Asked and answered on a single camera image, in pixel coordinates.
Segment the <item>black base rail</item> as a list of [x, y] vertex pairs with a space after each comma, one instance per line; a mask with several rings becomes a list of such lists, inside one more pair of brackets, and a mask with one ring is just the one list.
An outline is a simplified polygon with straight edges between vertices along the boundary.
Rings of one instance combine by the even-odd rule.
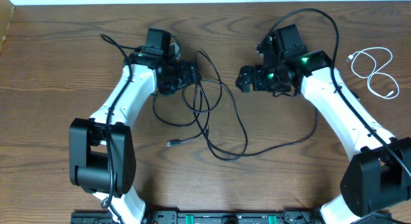
[[[383, 213], [380, 217], [367, 217], [353, 223], [394, 223], [391, 214]], [[114, 220], [110, 212], [73, 212], [70, 224], [97, 224], [97, 223], [138, 223]], [[142, 224], [282, 224], [282, 223], [325, 223], [319, 214], [309, 211], [297, 211], [288, 209], [283, 212], [266, 213], [233, 213], [233, 212], [177, 212], [177, 211], [153, 211], [145, 214]]]

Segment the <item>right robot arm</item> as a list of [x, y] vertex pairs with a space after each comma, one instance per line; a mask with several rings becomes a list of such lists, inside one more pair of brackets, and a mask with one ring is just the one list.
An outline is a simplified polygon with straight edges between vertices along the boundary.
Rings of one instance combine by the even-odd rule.
[[347, 88], [323, 50], [309, 52], [296, 25], [279, 28], [258, 47], [261, 65], [244, 65], [236, 86], [310, 101], [336, 133], [349, 159], [340, 195], [325, 203], [313, 223], [387, 220], [378, 211], [410, 199], [410, 138], [384, 129]]

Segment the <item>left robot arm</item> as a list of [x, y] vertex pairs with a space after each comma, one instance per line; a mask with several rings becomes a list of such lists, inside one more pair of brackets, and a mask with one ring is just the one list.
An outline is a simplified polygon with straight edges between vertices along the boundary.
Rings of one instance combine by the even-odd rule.
[[132, 129], [145, 101], [199, 81], [192, 61], [181, 60], [172, 33], [149, 28], [146, 43], [124, 54], [121, 78], [104, 104], [69, 127], [69, 178], [97, 197], [103, 212], [74, 212], [71, 223], [142, 223], [146, 204], [134, 189]]

